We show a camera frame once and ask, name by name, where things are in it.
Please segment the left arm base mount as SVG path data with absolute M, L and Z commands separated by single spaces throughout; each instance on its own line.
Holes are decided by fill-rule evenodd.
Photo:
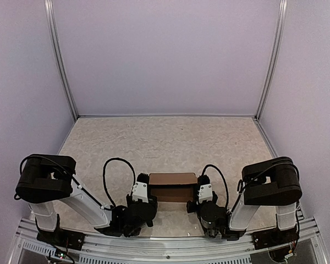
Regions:
M 39 231 L 37 240 L 56 247 L 81 251 L 85 236 L 86 235 L 81 232 L 61 229 L 57 232 Z

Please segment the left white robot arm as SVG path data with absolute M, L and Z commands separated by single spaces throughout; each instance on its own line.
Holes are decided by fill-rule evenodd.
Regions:
M 157 197 L 151 195 L 148 174 L 133 175 L 126 205 L 117 205 L 108 189 L 105 203 L 76 175 L 76 161 L 70 156 L 31 154 L 19 166 L 16 200 L 30 205 L 38 232 L 59 245 L 66 239 L 54 201 L 60 201 L 87 220 L 94 230 L 112 237 L 133 237 L 144 226 L 152 227 L 157 213 Z

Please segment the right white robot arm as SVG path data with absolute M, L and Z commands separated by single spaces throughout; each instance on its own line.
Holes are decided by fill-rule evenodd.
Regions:
M 275 244 L 282 244 L 296 230 L 296 209 L 302 197 L 299 171 L 289 157 L 278 157 L 245 166 L 238 182 L 238 197 L 232 208 L 218 206 L 209 177 L 203 170 L 194 187 L 188 213 L 196 213 L 204 234 L 224 240 L 241 238 L 262 206 L 276 209 L 276 227 L 270 232 Z

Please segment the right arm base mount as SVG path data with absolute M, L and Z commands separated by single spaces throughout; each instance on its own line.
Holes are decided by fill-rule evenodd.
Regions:
M 298 227 L 280 230 L 278 227 L 254 232 L 251 235 L 255 250 L 270 248 L 278 245 L 295 242 L 299 239 Z

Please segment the brown cardboard box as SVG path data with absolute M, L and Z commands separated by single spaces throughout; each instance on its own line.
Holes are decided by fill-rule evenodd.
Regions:
M 151 173 L 150 192 L 158 202 L 183 202 L 193 199 L 197 184 L 195 173 Z

